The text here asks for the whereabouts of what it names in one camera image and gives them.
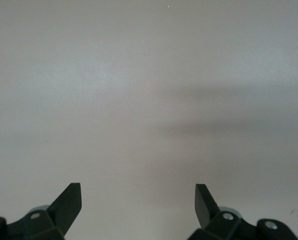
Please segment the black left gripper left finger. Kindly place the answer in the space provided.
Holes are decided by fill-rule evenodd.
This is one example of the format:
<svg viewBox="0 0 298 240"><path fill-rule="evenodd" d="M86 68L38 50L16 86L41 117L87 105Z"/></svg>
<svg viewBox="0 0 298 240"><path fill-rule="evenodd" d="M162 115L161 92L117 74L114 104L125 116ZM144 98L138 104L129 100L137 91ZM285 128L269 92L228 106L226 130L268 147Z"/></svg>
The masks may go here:
<svg viewBox="0 0 298 240"><path fill-rule="evenodd" d="M63 240L81 209L81 184L71 183L44 209L10 224L0 216L0 240Z"/></svg>

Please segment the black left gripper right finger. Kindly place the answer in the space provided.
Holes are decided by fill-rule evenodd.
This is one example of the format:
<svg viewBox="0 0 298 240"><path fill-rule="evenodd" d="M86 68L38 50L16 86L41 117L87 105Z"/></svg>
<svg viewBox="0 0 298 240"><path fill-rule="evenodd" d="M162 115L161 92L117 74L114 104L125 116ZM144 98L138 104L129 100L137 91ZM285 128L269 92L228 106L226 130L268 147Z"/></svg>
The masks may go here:
<svg viewBox="0 0 298 240"><path fill-rule="evenodd" d="M190 240L296 240L284 223L262 218L256 225L243 219L238 211L219 207L205 184L195 186L195 212L200 228Z"/></svg>

